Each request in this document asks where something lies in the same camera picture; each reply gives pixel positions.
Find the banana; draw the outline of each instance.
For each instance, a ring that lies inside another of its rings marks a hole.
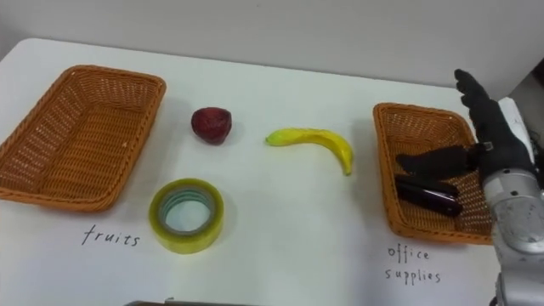
[[[342,136],[327,130],[314,128],[282,128],[266,138],[266,143],[273,146],[312,143],[323,145],[331,150],[342,163],[343,173],[351,174],[353,152],[348,141]]]

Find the orange wicker basket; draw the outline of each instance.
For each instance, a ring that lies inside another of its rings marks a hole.
[[[374,107],[383,204],[389,227],[401,236],[430,241],[491,244],[491,216],[479,187],[478,174],[448,180],[460,195],[463,211],[457,218],[402,201],[394,175],[404,173],[395,157],[422,154],[450,145],[468,147],[474,138],[467,123],[456,113],[414,105],[382,103]]]
[[[71,67],[0,146],[0,198],[80,212],[111,207],[165,90],[157,76]]]

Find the apple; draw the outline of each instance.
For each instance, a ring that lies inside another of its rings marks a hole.
[[[206,107],[193,113],[193,132],[210,145],[221,145],[232,128],[232,116],[226,109]]]

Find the white tabletop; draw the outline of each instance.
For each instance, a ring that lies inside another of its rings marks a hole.
[[[486,305],[494,295],[498,264],[491,246],[404,239],[392,234],[384,216],[372,107],[393,101],[467,117],[454,89],[30,39],[0,62],[0,139],[63,70],[78,64],[158,75],[167,92],[109,212],[0,201],[1,305],[121,306],[175,297],[277,306],[458,306]],[[203,144],[190,128],[192,112],[212,105],[234,119],[219,147]],[[317,145],[264,144],[268,133],[284,127],[343,135],[354,148],[353,175],[344,177],[334,155]],[[147,210],[159,188],[188,177],[222,193],[224,230],[207,250],[178,255],[155,240]],[[137,236],[139,243],[82,245],[94,225],[101,233]],[[404,256],[405,246],[406,263],[388,255],[400,247]],[[428,259],[417,257],[425,252]],[[422,277],[428,274],[431,280]]]

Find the yellow packing tape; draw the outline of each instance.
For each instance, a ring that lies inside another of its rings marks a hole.
[[[172,208],[184,201],[198,201],[210,210],[208,220],[191,231],[173,229],[166,223]],[[151,202],[149,219],[158,241],[180,254],[199,252],[209,247],[223,227],[224,205],[219,191],[198,178],[183,178],[162,187]]]

